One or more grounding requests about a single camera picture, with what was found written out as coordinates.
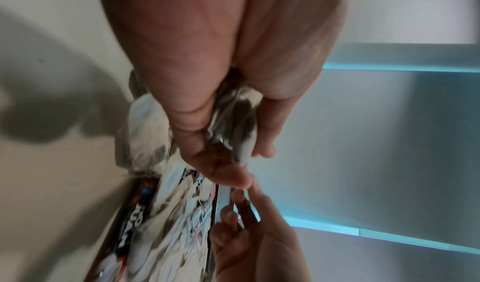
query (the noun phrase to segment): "finger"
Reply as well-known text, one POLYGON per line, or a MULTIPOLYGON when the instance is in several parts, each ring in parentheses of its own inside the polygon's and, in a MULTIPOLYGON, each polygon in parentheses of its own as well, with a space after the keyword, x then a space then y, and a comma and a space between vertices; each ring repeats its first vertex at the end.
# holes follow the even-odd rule
POLYGON ((221 251, 215 253, 217 275, 224 269, 245 257, 250 247, 250 235, 247 229, 240 231, 221 251))
POLYGON ((275 139, 282 132, 285 122, 300 97, 284 100, 262 98, 256 110, 258 134, 253 154, 264 158, 273 158, 277 154, 275 139))
POLYGON ((181 157, 209 180, 229 187, 250 187, 252 177, 244 168, 207 150, 202 130, 186 131, 172 126, 172 131, 181 157))
POLYGON ((262 192, 256 178, 254 178, 252 186, 248 189, 248 196, 258 211, 265 231, 281 238, 286 237, 287 239, 294 234, 294 231, 284 220, 272 200, 262 192))
POLYGON ((245 228, 252 227, 258 223, 257 217, 255 217, 254 211, 250 206, 250 201, 245 198, 243 190, 235 189, 232 191, 231 201, 235 203, 245 228))
POLYGON ((216 223, 210 230, 210 241, 216 254, 226 247, 234 238, 232 230, 224 223, 216 223))
POLYGON ((234 212, 231 205, 225 206, 220 210, 220 219, 235 234, 238 230, 239 216, 234 212))

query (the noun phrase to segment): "skin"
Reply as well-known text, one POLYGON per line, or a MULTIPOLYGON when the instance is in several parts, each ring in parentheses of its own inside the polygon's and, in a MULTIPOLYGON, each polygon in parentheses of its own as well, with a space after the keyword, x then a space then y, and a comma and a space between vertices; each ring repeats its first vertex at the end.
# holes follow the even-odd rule
MULTIPOLYGON (((248 196, 260 215, 260 222, 248 207, 240 212, 242 229, 238 226, 239 216, 227 206, 220 212, 221 222, 210 231, 216 281, 310 282, 295 231, 262 193, 256 181, 248 190, 248 196)), ((231 200, 241 205, 245 200, 243 190, 233 191, 231 200)))
POLYGON ((101 0, 118 41, 168 115, 183 159, 217 184, 252 177, 206 146, 216 90, 230 68, 263 94, 254 155, 275 138, 319 77, 349 0, 101 0))

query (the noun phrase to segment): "hand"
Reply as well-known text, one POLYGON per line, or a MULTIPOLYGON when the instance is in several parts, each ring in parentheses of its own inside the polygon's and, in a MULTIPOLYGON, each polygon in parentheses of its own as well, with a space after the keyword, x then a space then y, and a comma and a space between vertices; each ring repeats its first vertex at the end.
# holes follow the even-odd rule
POLYGON ((260 222, 250 207, 241 206, 245 195, 236 189, 231 199, 239 209, 245 228, 238 226, 239 216, 226 206, 220 212, 221 223, 211 229, 216 281, 311 281, 295 231, 262 193, 256 181, 248 195, 260 215, 260 222))
POLYGON ((232 66, 264 96, 254 154, 274 140, 318 78, 347 0, 102 0, 123 50, 168 115, 183 159, 215 183, 252 178, 206 146, 215 92, 232 66))

